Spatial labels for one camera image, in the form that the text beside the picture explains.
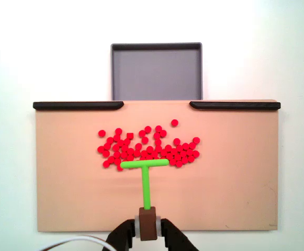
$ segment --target red disc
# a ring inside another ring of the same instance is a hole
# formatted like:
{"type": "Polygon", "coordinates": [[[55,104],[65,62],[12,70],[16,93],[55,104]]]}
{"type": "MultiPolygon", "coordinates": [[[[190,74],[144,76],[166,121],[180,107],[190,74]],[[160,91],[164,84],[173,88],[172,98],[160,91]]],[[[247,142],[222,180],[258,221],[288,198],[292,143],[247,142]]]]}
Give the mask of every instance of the red disc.
{"type": "Polygon", "coordinates": [[[109,144],[109,143],[104,144],[104,149],[105,150],[109,150],[110,148],[111,148],[111,144],[109,144]]]}
{"type": "Polygon", "coordinates": [[[177,119],[173,119],[172,120],[172,126],[176,127],[178,125],[178,120],[177,119]]]}
{"type": "Polygon", "coordinates": [[[110,155],[110,152],[108,150],[103,151],[103,157],[107,158],[110,155]]]}
{"type": "Polygon", "coordinates": [[[173,155],[171,153],[167,153],[166,158],[171,160],[173,158],[173,155]]]}
{"type": "Polygon", "coordinates": [[[198,158],[199,157],[199,151],[194,150],[193,151],[193,157],[198,158]]]}
{"type": "Polygon", "coordinates": [[[155,130],[156,130],[156,132],[161,132],[162,126],[157,125],[157,126],[155,127],[155,130]]]}
{"type": "Polygon", "coordinates": [[[147,138],[147,137],[143,137],[143,138],[141,139],[141,142],[142,142],[143,144],[147,144],[147,143],[148,143],[148,138],[147,138]]]}
{"type": "Polygon", "coordinates": [[[119,166],[121,163],[121,160],[119,158],[115,159],[115,165],[116,166],[119,166]]]}
{"type": "Polygon", "coordinates": [[[133,149],[133,148],[129,148],[129,149],[127,150],[127,154],[128,154],[128,155],[133,155],[133,153],[134,153],[134,149],[133,149]]]}
{"type": "Polygon", "coordinates": [[[121,172],[123,169],[120,167],[120,165],[117,166],[117,171],[121,172]]]}
{"type": "Polygon", "coordinates": [[[158,132],[154,133],[154,138],[157,140],[160,138],[160,134],[158,132]]]}
{"type": "Polygon", "coordinates": [[[112,144],[113,142],[114,142],[114,138],[112,138],[112,137],[108,137],[106,139],[106,143],[112,144]]]}
{"type": "Polygon", "coordinates": [[[188,149],[188,151],[187,151],[187,155],[188,155],[188,156],[191,156],[192,154],[193,154],[193,150],[188,149]]]}
{"type": "Polygon", "coordinates": [[[175,154],[174,159],[177,160],[177,161],[180,161],[181,160],[181,155],[175,154]]]}
{"type": "Polygon", "coordinates": [[[181,143],[181,141],[178,138],[174,139],[174,145],[179,145],[181,143]]]}
{"type": "Polygon", "coordinates": [[[195,149],[195,148],[196,148],[196,144],[195,144],[194,142],[191,142],[191,143],[189,144],[189,147],[190,147],[191,149],[195,149]]]}
{"type": "Polygon", "coordinates": [[[182,147],[183,147],[183,150],[188,150],[189,149],[189,144],[188,143],[183,143],[182,147]]]}
{"type": "Polygon", "coordinates": [[[175,155],[175,154],[177,154],[177,153],[178,153],[178,151],[177,151],[177,149],[176,149],[176,148],[172,148],[171,153],[175,155]]]}
{"type": "Polygon", "coordinates": [[[156,158],[157,156],[158,156],[157,151],[153,151],[153,152],[152,152],[152,157],[153,157],[153,158],[156,158]]]}
{"type": "Polygon", "coordinates": [[[120,152],[116,151],[116,152],[114,153],[114,157],[115,157],[115,158],[120,158],[120,152]]]}
{"type": "Polygon", "coordinates": [[[115,130],[115,133],[116,133],[116,135],[121,135],[122,129],[121,129],[121,128],[117,128],[117,129],[115,130]]]}
{"type": "Polygon", "coordinates": [[[169,160],[169,164],[171,165],[171,166],[175,166],[175,164],[176,164],[176,160],[175,159],[170,159],[169,160]]]}
{"type": "Polygon", "coordinates": [[[150,133],[152,131],[152,128],[150,126],[145,127],[145,132],[150,133]]]}
{"type": "Polygon", "coordinates": [[[124,145],[129,145],[131,143],[130,139],[124,139],[124,145]]]}
{"type": "Polygon", "coordinates": [[[139,157],[140,156],[140,151],[139,150],[135,150],[133,154],[134,154],[135,157],[139,157]]]}
{"type": "Polygon", "coordinates": [[[162,151],[162,147],[160,145],[155,146],[155,150],[160,153],[162,151]]]}
{"type": "Polygon", "coordinates": [[[162,138],[166,137],[166,135],[167,135],[167,131],[166,131],[166,130],[162,130],[162,131],[160,132],[160,136],[161,136],[162,138]]]}
{"type": "Polygon", "coordinates": [[[127,156],[127,161],[133,161],[133,160],[134,160],[133,155],[129,155],[129,156],[127,156]]]}
{"type": "Polygon", "coordinates": [[[128,155],[127,152],[122,152],[121,155],[120,155],[120,157],[121,158],[127,158],[127,155],[128,155]]]}
{"type": "Polygon", "coordinates": [[[166,156],[167,155],[167,151],[165,149],[161,150],[161,156],[166,156]]]}
{"type": "Polygon", "coordinates": [[[104,161],[103,166],[104,166],[104,168],[108,168],[110,166],[109,161],[104,161]]]}
{"type": "Polygon", "coordinates": [[[124,140],[119,140],[118,143],[119,147],[122,147],[124,145],[124,140]]]}
{"type": "Polygon", "coordinates": [[[121,151],[122,151],[122,152],[126,152],[128,149],[129,149],[129,147],[128,147],[127,145],[123,145],[123,146],[121,147],[121,151]]]}
{"type": "Polygon", "coordinates": [[[116,134],[114,136],[114,141],[118,142],[120,140],[120,135],[116,134]]]}
{"type": "Polygon", "coordinates": [[[152,153],[154,148],[152,146],[147,146],[146,150],[147,150],[148,153],[152,153]]]}
{"type": "Polygon", "coordinates": [[[108,161],[109,161],[110,164],[112,164],[113,162],[115,162],[115,157],[110,156],[110,157],[108,158],[108,161]]]}
{"type": "Polygon", "coordinates": [[[194,137],[194,138],[193,138],[193,142],[194,142],[195,144],[199,144],[199,143],[200,143],[200,138],[199,138],[199,137],[194,137]]]}
{"type": "Polygon", "coordinates": [[[177,145],[176,149],[181,152],[183,150],[183,147],[181,145],[177,145]]]}
{"type": "Polygon", "coordinates": [[[184,157],[184,158],[182,158],[182,164],[184,165],[184,164],[187,164],[188,163],[188,158],[187,157],[184,157]]]}
{"type": "Polygon", "coordinates": [[[142,144],[138,143],[135,146],[136,150],[141,150],[142,149],[142,144]]]}
{"type": "Polygon", "coordinates": [[[172,146],[171,145],[166,145],[164,148],[167,152],[170,152],[172,150],[172,146]]]}
{"type": "Polygon", "coordinates": [[[100,130],[98,132],[98,136],[100,136],[101,138],[103,138],[105,136],[105,131],[104,130],[100,130]]]}
{"type": "Polygon", "coordinates": [[[161,140],[160,139],[155,140],[155,145],[161,145],[161,140]]]}
{"type": "Polygon", "coordinates": [[[97,148],[97,151],[99,152],[99,153],[102,153],[103,151],[104,151],[104,146],[99,146],[98,148],[97,148]]]}
{"type": "Polygon", "coordinates": [[[119,150],[119,145],[118,144],[113,145],[112,150],[114,150],[114,152],[118,151],[119,150]]]}
{"type": "Polygon", "coordinates": [[[181,157],[186,157],[187,156],[187,152],[186,151],[181,151],[179,154],[181,155],[181,157]]]}
{"type": "Polygon", "coordinates": [[[126,133],[126,137],[130,140],[133,140],[133,132],[126,133]]]}
{"type": "Polygon", "coordinates": [[[176,167],[180,168],[182,166],[182,161],[176,161],[176,167]]]}
{"type": "Polygon", "coordinates": [[[193,156],[189,156],[189,157],[188,157],[188,161],[189,161],[190,163],[194,162],[194,160],[195,160],[195,157],[193,157],[193,156]]]}
{"type": "Polygon", "coordinates": [[[144,137],[146,135],[146,132],[144,131],[144,130],[141,130],[140,132],[139,132],[139,137],[144,137]]]}
{"type": "Polygon", "coordinates": [[[146,157],[148,155],[148,152],[146,150],[141,151],[141,156],[146,157]]]}

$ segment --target green t-shaped pusher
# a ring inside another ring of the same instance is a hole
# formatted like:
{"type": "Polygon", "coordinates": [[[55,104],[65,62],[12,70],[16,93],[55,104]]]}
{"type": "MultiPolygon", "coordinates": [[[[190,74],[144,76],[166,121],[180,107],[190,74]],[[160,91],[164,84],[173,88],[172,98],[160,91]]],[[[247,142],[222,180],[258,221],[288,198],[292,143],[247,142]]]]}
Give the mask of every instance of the green t-shaped pusher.
{"type": "Polygon", "coordinates": [[[120,164],[121,168],[141,168],[142,176],[142,193],[143,193],[143,208],[145,210],[151,209],[151,193],[150,193],[150,175],[149,167],[151,166],[167,166],[169,160],[167,159],[151,159],[148,161],[126,161],[120,164]]]}

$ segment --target pile of red discs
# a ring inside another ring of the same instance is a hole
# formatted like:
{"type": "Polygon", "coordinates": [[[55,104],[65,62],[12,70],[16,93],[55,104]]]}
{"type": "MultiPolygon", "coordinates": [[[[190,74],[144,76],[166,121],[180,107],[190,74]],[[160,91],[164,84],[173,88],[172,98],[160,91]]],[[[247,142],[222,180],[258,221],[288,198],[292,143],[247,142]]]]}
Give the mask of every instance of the pile of red discs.
{"type": "MultiPolygon", "coordinates": [[[[173,119],[171,121],[172,127],[178,125],[178,121],[173,119]]],[[[106,132],[100,130],[98,136],[100,138],[105,137],[106,132]]],[[[175,138],[170,144],[163,144],[163,138],[166,137],[167,131],[162,129],[160,125],[157,125],[152,132],[150,126],[146,126],[143,130],[138,132],[140,142],[131,145],[131,141],[134,139],[134,133],[129,132],[126,137],[123,136],[121,128],[115,130],[115,135],[106,139],[106,143],[97,148],[97,151],[102,154],[106,159],[103,162],[103,167],[108,168],[114,164],[117,166],[118,171],[123,169],[120,167],[122,161],[137,161],[145,159],[160,159],[167,158],[172,166],[182,167],[187,163],[192,163],[199,157],[199,152],[196,150],[197,144],[200,142],[199,137],[194,137],[191,142],[183,143],[180,139],[175,138]],[[153,133],[153,145],[148,145],[148,134],[153,133]]]]}

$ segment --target white background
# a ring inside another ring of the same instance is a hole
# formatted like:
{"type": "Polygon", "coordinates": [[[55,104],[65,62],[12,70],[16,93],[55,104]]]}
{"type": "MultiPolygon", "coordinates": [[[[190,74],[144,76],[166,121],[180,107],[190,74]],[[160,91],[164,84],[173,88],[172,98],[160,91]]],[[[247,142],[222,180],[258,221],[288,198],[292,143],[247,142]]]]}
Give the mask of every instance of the white background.
{"type": "Polygon", "coordinates": [[[0,1],[0,250],[75,235],[37,232],[32,102],[109,100],[123,42],[202,42],[205,99],[281,102],[278,231],[187,235],[199,250],[304,250],[304,1],[264,0],[0,1]]]}

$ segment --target gray tray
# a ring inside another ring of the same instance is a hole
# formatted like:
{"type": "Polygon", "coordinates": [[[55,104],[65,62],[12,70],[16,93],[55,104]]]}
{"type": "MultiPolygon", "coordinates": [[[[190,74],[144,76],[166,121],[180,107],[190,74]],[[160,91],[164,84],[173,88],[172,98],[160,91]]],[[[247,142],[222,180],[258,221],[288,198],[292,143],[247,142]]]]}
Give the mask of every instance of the gray tray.
{"type": "Polygon", "coordinates": [[[201,43],[112,44],[113,100],[202,99],[201,43]]]}

